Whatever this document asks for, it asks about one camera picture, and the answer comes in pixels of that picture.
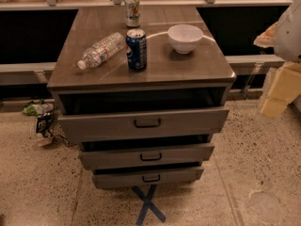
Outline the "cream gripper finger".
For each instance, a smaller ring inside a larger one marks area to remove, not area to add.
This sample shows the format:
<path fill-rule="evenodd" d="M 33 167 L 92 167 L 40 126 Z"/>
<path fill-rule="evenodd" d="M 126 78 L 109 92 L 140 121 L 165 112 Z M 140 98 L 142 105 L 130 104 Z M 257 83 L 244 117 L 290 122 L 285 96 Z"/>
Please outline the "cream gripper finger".
<path fill-rule="evenodd" d="M 256 37 L 253 44 L 261 48 L 273 47 L 276 29 L 277 23 L 270 25 L 263 33 Z"/>
<path fill-rule="evenodd" d="M 263 96 L 260 113 L 276 118 L 301 94 L 301 63 L 285 62 L 276 70 L 267 93 Z"/>

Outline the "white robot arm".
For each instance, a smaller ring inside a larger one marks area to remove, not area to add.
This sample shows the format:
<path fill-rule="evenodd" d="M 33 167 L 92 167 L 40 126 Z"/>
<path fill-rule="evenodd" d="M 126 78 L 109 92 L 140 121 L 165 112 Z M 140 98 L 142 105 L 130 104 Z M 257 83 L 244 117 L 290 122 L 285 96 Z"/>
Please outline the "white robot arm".
<path fill-rule="evenodd" d="M 301 0 L 293 0 L 278 21 L 255 40 L 256 46 L 273 47 L 284 60 L 261 107 L 267 118 L 278 117 L 301 94 Z"/>

